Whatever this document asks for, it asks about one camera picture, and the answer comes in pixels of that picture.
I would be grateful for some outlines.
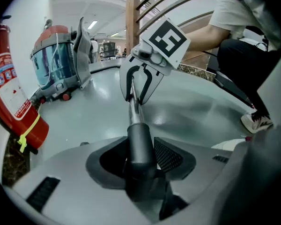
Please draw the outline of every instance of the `fire extinguisher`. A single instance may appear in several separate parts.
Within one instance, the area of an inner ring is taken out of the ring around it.
[[[20,151],[23,152],[27,143],[34,149],[38,149],[43,144],[48,135],[49,125],[32,106],[18,80],[9,50],[9,32],[9,27],[1,22],[0,122],[20,137],[18,143],[21,145]]]

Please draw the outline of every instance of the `red vacuum lid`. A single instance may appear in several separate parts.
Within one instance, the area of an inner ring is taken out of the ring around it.
[[[49,27],[39,36],[39,38],[37,39],[34,46],[39,44],[41,41],[49,38],[52,34],[55,34],[55,33],[69,33],[69,30],[66,26],[63,26],[63,25],[55,25],[55,26]]]

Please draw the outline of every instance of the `fire extinguisher label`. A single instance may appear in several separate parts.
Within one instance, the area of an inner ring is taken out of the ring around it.
[[[7,52],[0,54],[0,98],[16,120],[21,120],[31,107]]]

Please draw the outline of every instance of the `gray floor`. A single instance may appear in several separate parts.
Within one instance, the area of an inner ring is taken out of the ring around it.
[[[142,83],[140,76],[137,88]],[[88,87],[72,95],[69,101],[41,106],[40,114],[50,129],[39,154],[31,156],[31,168],[81,142],[127,134],[128,103],[120,90],[118,68],[94,74]],[[211,147],[250,134],[239,119],[251,108],[215,84],[178,71],[163,78],[142,109],[152,137]]]

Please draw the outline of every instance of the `ceiling light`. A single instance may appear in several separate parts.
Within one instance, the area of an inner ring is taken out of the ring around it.
[[[98,21],[93,21],[93,22],[89,25],[88,29],[91,29],[97,22],[98,22]]]

